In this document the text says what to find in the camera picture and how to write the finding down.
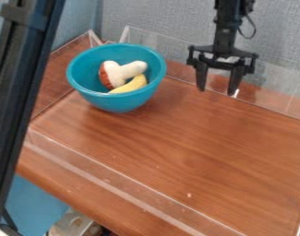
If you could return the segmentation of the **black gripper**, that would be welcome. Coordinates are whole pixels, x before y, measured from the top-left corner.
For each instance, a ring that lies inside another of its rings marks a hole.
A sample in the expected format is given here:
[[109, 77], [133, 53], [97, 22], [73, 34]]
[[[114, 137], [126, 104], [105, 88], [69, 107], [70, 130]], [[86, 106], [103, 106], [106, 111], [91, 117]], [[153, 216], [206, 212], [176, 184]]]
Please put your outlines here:
[[216, 53], [213, 46], [190, 45], [186, 64], [197, 70], [197, 88], [204, 91], [209, 67], [230, 71], [228, 95], [232, 96], [246, 74], [253, 74], [258, 55], [233, 48], [228, 53]]

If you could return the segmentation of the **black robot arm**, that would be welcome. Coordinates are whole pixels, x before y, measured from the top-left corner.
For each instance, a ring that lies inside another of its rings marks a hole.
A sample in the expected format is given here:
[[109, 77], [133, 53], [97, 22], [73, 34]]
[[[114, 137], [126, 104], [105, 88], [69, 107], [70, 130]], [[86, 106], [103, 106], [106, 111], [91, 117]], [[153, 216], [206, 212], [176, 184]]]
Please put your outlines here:
[[252, 39], [257, 33], [249, 17], [256, 0], [214, 0], [217, 11], [213, 44], [190, 45], [186, 64], [196, 69], [197, 88], [204, 91], [210, 68], [230, 71], [228, 95], [232, 96], [246, 74], [253, 74], [258, 55], [234, 47], [236, 35]]

